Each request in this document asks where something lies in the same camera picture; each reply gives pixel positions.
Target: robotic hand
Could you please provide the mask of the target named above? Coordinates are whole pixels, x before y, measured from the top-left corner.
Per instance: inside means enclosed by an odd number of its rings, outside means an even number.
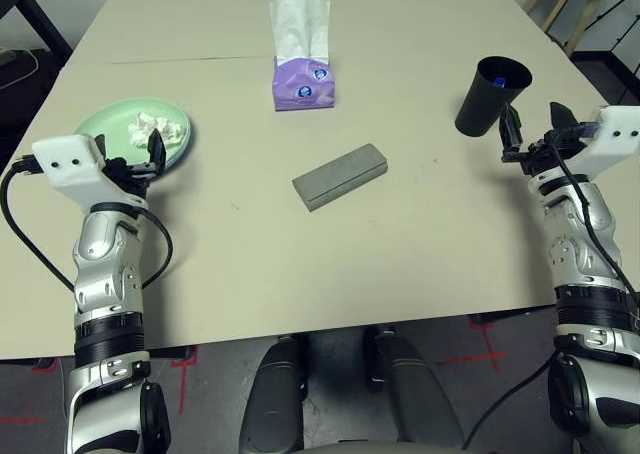
[[[151,365],[142,323],[142,288],[164,270],[172,250],[145,200],[145,176],[161,174],[165,164],[157,131],[148,150],[148,163],[127,166],[122,158],[105,160],[101,136],[72,135],[38,141],[35,160],[19,161],[24,170],[44,172],[86,213],[73,249],[76,366],[67,390],[67,454],[164,453],[171,442],[162,390],[147,380]],[[160,228],[169,248],[163,267],[144,283],[143,217]]]
[[[519,151],[515,109],[500,119],[502,161],[520,163],[544,209],[560,353],[549,368],[551,416],[590,454],[637,453],[640,336],[630,309],[640,305],[619,267],[615,220],[591,181],[640,151],[640,109],[606,107],[595,123],[578,123],[552,103],[551,119],[528,152]]]

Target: white tissue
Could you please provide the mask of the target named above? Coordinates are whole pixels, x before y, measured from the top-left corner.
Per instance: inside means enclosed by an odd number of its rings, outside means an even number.
[[[165,148],[180,144],[184,139],[185,129],[177,122],[139,112],[136,121],[129,124],[129,142],[132,146],[146,148],[154,129],[158,129]]]
[[[277,0],[269,5],[279,66],[306,57],[329,64],[330,1]]]

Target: wall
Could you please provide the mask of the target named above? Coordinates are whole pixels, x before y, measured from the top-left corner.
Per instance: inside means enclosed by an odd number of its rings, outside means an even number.
[[[106,0],[38,0],[45,12],[64,37],[75,47],[87,30],[93,18]],[[515,0],[522,5],[526,0]],[[556,0],[543,0],[531,13],[532,19],[541,24]],[[586,0],[570,0],[550,34],[561,42],[566,41],[575,26],[582,6]],[[600,12],[606,10],[617,0],[603,0]],[[22,16],[12,10],[0,21],[0,46],[35,48],[42,47],[42,41],[30,28]],[[616,37],[640,14],[640,0],[628,0],[623,6],[612,12],[596,27],[587,31],[579,50],[608,50]],[[640,25],[634,29],[625,41],[616,49],[618,57],[635,69],[640,62]]]
[[[75,47],[106,0],[37,0],[64,38]],[[43,47],[17,9],[0,20],[0,46],[33,49]]]
[[[522,5],[526,0],[515,1]],[[599,13],[606,11],[617,1],[602,0]],[[557,0],[542,0],[531,12],[531,18],[538,25],[542,24],[556,2]],[[569,0],[549,34],[564,43],[573,32],[585,2],[586,0]],[[616,39],[624,33],[639,14],[640,0],[627,0],[593,28],[589,29],[580,44],[578,44],[577,50],[611,49]],[[638,63],[640,63],[640,23],[636,25],[614,52],[629,69],[634,70],[638,66]]]

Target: red tape marking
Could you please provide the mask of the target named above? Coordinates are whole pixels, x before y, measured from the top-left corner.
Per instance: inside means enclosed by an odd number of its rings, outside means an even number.
[[[493,361],[495,359],[498,359],[500,357],[505,357],[507,355],[508,353],[500,351],[500,352],[494,352],[493,354],[480,354],[478,356],[453,357],[451,359],[443,359],[442,361],[438,361],[437,364],[439,366],[446,366],[447,364],[462,364],[463,362],[487,361],[489,359]]]
[[[31,372],[33,372],[34,374],[48,374],[50,372],[55,372],[55,370],[58,368],[58,362],[59,359],[56,357],[49,367],[46,367],[44,369],[31,369]]]
[[[198,363],[198,346],[195,347],[195,352],[191,359],[186,361],[171,361],[171,367],[181,367],[182,374],[180,377],[180,406],[178,407],[178,415],[184,413],[184,399],[187,394],[187,369],[193,367]]]
[[[487,324],[476,324],[471,319],[469,319],[469,327],[472,331],[481,331],[482,338],[484,339],[484,344],[487,346],[488,357],[491,359],[491,364],[496,371],[500,370],[500,366],[498,365],[498,357],[504,356],[496,356],[496,353],[493,350],[493,345],[491,344],[491,339],[489,338],[489,329],[493,328],[493,323],[489,322]]]
[[[41,417],[0,417],[0,424],[40,424]]]

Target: green plate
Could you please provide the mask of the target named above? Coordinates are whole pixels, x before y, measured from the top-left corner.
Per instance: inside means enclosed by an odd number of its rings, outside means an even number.
[[[187,114],[178,106],[150,97],[125,99],[103,107],[80,124],[74,134],[89,134],[96,137],[104,134],[107,158],[123,157],[127,164],[141,164],[149,160],[146,149],[134,147],[129,142],[129,124],[135,122],[140,112],[154,117],[166,117],[185,128],[182,142],[167,148],[168,169],[185,153],[191,138],[191,123]]]

